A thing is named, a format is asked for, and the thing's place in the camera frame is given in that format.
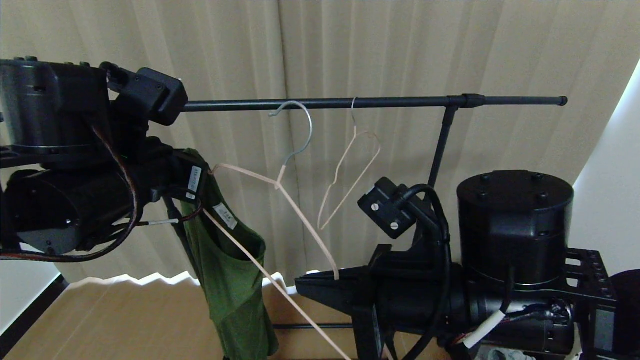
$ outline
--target sticker label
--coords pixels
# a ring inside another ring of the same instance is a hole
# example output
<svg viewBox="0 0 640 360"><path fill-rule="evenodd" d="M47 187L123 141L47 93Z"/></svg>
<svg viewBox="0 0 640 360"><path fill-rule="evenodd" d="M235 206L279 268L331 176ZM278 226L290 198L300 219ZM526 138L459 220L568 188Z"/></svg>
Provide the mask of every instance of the sticker label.
<svg viewBox="0 0 640 360"><path fill-rule="evenodd" d="M200 167L191 167L191 175L189 176L189 185L187 189L192 192L198 192L198 185L200 184L200 174L202 174L202 168ZM187 193L187 199L195 200L195 195L192 193Z"/></svg>
<svg viewBox="0 0 640 360"><path fill-rule="evenodd" d="M238 225L238 220L236 220L233 214L231 214L231 211L229 211L229 209L227 209L227 207L223 203L215 205L213 207L213 210L218 213L222 221L225 222L229 229L233 230L236 228L236 226Z"/></svg>

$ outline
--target wooden floor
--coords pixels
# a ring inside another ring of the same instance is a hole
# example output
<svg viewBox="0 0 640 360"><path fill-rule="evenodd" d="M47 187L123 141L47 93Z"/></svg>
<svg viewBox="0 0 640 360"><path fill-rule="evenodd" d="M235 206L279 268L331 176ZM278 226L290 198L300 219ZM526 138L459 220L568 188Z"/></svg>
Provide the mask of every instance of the wooden floor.
<svg viewBox="0 0 640 360"><path fill-rule="evenodd" d="M273 323L305 323L271 285L263 287ZM351 322L337 311L300 296L296 302L316 322ZM326 330L351 358L353 331ZM338 359L315 330L277 331L280 350L273 359ZM398 334L403 357L416 336ZM220 343L199 284L186 273L173 279L158 275L87 279L71 284L6 357L22 359L216 359ZM434 342L420 359L448 359Z"/></svg>

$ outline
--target curtain fold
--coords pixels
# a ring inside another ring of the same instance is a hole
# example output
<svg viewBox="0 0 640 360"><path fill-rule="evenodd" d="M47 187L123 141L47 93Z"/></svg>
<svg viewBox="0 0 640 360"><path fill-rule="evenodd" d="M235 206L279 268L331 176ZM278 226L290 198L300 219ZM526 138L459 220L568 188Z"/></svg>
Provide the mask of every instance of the curtain fold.
<svg viewBox="0 0 640 360"><path fill-rule="evenodd" d="M483 172L525 168L572 183L582 170L640 58L640 3L632 1L16 1L0 13L0 55L42 61L110 61L181 78L191 100L300 97L531 95L569 97L565 107L485 106L456 115L438 177L459 257L455 189ZM368 262L391 241L357 207L381 176L425 183L444 109L356 109L360 131L382 152L331 224L320 232L340 267ZM284 184L312 223L353 128L348 110L312 110L311 146ZM276 177L306 139L301 111L182 114L149 135ZM2 129L3 144L8 142ZM373 155L357 141L329 198L333 209ZM3 171L3 180L8 178ZM267 241L266 266L288 281L328 262L293 210L268 185L220 172L225 198ZM151 204L145 218L166 216ZM406 249L412 234L393 241ZM59 265L87 276L189 268L172 229L137 229L96 261Z"/></svg>

